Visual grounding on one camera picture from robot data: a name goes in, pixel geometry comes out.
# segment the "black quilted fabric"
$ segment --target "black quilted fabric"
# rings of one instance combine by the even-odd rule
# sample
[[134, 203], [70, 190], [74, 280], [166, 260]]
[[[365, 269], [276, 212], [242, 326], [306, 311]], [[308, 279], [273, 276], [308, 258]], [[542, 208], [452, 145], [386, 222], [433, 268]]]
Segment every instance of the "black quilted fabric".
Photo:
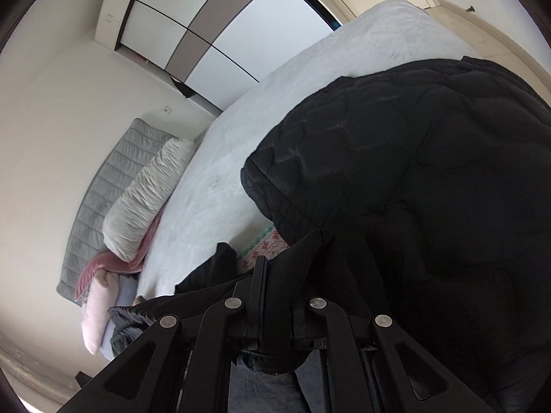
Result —
[[551, 370], [551, 109], [519, 77], [466, 57], [341, 77], [241, 180], [289, 244], [349, 219], [399, 324], [496, 411], [528, 409]]

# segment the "tufted gray headboard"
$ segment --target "tufted gray headboard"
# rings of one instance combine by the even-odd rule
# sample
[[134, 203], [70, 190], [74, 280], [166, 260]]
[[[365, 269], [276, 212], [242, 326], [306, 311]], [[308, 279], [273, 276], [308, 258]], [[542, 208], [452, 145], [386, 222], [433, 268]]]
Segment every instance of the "tufted gray headboard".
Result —
[[84, 195], [69, 235], [57, 293], [75, 302], [76, 282], [87, 263], [106, 250], [101, 234], [103, 219], [139, 171], [174, 138], [135, 119], [101, 165]]

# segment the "tiled floor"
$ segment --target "tiled floor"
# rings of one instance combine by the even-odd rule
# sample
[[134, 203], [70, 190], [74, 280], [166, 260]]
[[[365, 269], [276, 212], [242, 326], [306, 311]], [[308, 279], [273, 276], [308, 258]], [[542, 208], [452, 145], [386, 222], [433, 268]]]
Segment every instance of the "tiled floor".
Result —
[[484, 59], [492, 60], [516, 73], [551, 105], [551, 92], [542, 81], [505, 45], [474, 23], [442, 6], [428, 8], [426, 12], [472, 46]]

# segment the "beige wall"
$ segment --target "beige wall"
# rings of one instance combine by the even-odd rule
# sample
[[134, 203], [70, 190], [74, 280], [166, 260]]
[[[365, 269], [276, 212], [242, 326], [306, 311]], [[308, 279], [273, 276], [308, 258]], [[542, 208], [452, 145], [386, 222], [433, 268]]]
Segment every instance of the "beige wall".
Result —
[[473, 6], [476, 15], [508, 35], [551, 74], [551, 49], [518, 0], [447, 0], [460, 8]]
[[90, 180], [135, 117], [185, 138], [213, 119], [93, 41], [100, 5], [38, 0], [0, 55], [0, 333], [70, 376], [106, 364], [55, 291]]

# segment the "silver screw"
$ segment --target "silver screw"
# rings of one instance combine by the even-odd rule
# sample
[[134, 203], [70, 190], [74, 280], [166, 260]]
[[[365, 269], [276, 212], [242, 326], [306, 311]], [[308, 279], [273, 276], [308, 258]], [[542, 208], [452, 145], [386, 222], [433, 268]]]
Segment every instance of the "silver screw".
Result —
[[388, 315], [378, 315], [375, 317], [375, 322], [381, 328], [387, 328], [392, 325], [392, 318], [390, 318]]
[[166, 317], [161, 318], [161, 326], [164, 328], [172, 328], [177, 323], [176, 317], [173, 317], [172, 315], [167, 315]]
[[239, 298], [228, 298], [224, 306], [226, 306], [228, 309], [237, 309], [239, 306], [241, 306], [241, 300]]
[[310, 300], [310, 306], [312, 306], [314, 309], [323, 309], [327, 306], [327, 301], [325, 301], [323, 298], [312, 298]]

